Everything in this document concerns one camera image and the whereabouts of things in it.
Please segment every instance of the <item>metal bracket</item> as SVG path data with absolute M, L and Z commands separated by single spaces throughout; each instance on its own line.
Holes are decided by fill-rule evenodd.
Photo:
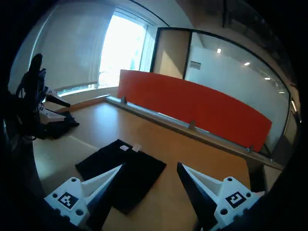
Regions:
M 196 127 L 196 121 L 192 120 L 191 122 L 189 122 L 188 129 L 194 130 L 195 127 Z
M 121 98 L 121 104 L 127 104 L 127 101 L 126 101 L 126 97 L 125 97 L 125 96 L 123 96 L 123 97 Z
M 248 153 L 252 153 L 253 152 L 253 145 L 250 145 L 248 148 L 247 148 L 247 152 Z

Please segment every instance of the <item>white robot part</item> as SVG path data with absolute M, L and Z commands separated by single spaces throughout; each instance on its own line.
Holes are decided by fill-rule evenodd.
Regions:
M 231 224 L 264 194 L 251 192 L 234 177 L 219 181 L 186 165 L 183 167 L 191 179 L 217 204 L 214 217 L 218 223 L 211 229 L 213 231 Z
M 65 99 L 58 96 L 57 92 L 55 90 L 52 90 L 52 89 L 48 89 L 46 91 L 46 96 L 52 96 L 52 97 L 58 99 L 59 101 L 62 101 L 64 103 L 68 103 Z
M 85 223 L 91 212 L 88 209 L 89 203 L 106 190 L 121 167 L 122 165 L 119 165 L 84 182 L 71 177 L 45 197 L 45 200 L 53 209 L 60 211 L 60 215 L 67 218 L 72 224 L 86 228 Z
M 43 104 L 38 105 L 38 111 L 40 113 L 40 122 L 42 124 L 48 124 L 49 122 L 64 121 L 66 118 L 63 115 L 59 115 L 50 110 L 47 110 Z

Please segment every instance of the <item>wooden table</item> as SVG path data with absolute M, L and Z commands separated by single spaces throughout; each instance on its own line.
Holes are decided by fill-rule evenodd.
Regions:
M 145 153 L 165 162 L 166 169 L 143 201 L 125 216 L 112 208 L 105 231 L 192 230 L 196 214 L 177 174 L 177 162 L 218 180 L 233 176 L 250 188 L 246 161 L 156 125 L 106 102 L 72 113 L 80 126 L 58 140 L 36 140 L 35 162 L 47 194 L 66 179 L 81 176 L 75 164 L 121 139 L 140 144 Z

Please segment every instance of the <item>ceiling light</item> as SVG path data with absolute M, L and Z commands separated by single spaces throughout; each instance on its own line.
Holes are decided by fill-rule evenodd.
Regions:
M 292 103 L 292 105 L 293 105 L 293 108 L 294 108 L 295 112 L 297 112 L 297 108 L 296 108 L 296 106 L 295 106 L 294 101 L 292 100 L 291 103 Z

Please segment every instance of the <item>bright window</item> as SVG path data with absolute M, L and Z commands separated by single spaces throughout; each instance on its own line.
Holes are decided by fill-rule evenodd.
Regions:
M 99 85 L 119 85 L 120 70 L 140 70 L 147 26 L 115 12 L 105 36 L 99 69 Z

